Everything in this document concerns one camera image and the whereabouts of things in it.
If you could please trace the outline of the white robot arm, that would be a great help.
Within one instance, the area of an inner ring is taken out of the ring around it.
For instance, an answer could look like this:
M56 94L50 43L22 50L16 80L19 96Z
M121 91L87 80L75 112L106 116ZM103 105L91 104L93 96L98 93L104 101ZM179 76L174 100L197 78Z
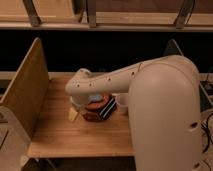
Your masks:
M93 77L80 69L66 84L78 105L93 93L128 94L137 171L202 171L199 71L171 55Z

